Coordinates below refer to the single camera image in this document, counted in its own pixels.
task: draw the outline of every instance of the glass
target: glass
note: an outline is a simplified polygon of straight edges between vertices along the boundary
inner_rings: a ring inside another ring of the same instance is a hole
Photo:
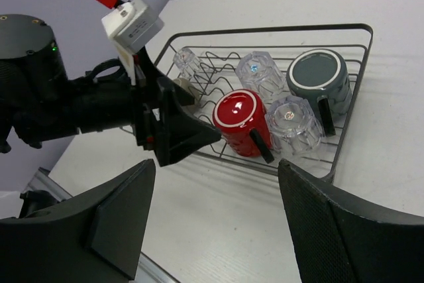
[[[321,146],[323,128],[306,99],[288,96],[275,101],[265,117],[276,152],[299,156]]]
[[[286,79],[268,52],[254,51],[242,58],[236,75],[243,88],[255,91],[265,104],[282,97]]]
[[[182,48],[175,53],[173,59],[175,65],[181,72],[181,77],[191,80],[195,74],[204,73],[204,64],[189,48]]]

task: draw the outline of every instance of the black mug handle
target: black mug handle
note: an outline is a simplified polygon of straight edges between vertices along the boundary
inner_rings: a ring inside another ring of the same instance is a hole
[[[317,102],[325,136],[336,135],[336,129],[334,128],[333,118],[331,117],[329,99],[327,97],[321,97],[318,99]]]
[[[273,162],[274,161],[274,156],[272,156],[271,150],[266,145],[266,143],[265,143],[264,139],[262,138],[262,136],[260,136],[258,130],[257,129],[251,130],[249,132],[249,135],[250,135],[251,139],[253,140],[253,142],[259,148],[260,154],[264,158],[265,162],[267,164]]]

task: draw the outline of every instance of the black cylindrical motor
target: black cylindrical motor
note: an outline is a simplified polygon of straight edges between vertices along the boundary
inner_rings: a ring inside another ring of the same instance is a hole
[[[0,151],[10,149],[4,138],[12,126],[39,148],[42,141],[130,125],[134,105],[125,80],[69,80],[44,21],[0,15]]]
[[[58,100],[66,90],[68,77],[53,30],[36,17],[0,15],[0,39],[3,73],[13,64],[25,76],[38,102]],[[15,91],[21,87],[4,85],[2,91],[4,89]]]

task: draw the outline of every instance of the table surface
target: table surface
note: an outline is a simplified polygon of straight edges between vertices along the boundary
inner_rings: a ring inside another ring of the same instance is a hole
[[[153,58],[178,32],[372,26],[335,185],[424,215],[424,0],[177,0],[161,17]],[[80,135],[50,177],[76,195],[152,157],[118,129]],[[277,179],[195,155],[157,169],[142,251],[182,282],[300,282]]]

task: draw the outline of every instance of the wire dish rack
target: wire dish rack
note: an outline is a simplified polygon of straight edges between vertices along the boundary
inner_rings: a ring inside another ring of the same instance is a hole
[[[155,64],[159,70],[174,79],[180,76],[180,71],[172,62],[174,54],[179,49],[189,48],[201,59],[202,72],[191,80],[201,94],[199,109],[195,116],[212,124],[211,115],[217,101],[226,93],[241,88],[235,68],[240,59],[248,53],[269,52],[285,76],[290,63],[305,51],[314,48],[330,48],[337,51],[343,56],[348,66],[353,92],[348,113],[335,122],[336,135],[327,137],[323,141],[325,147],[319,160],[314,156],[304,156],[295,162],[315,177],[322,178],[326,182],[333,182],[348,124],[364,76],[372,37],[372,28],[364,24],[187,32],[171,37]],[[271,164],[265,163],[262,158],[241,157],[234,153],[223,139],[203,147],[196,154],[277,175],[278,154],[275,154],[276,160]]]

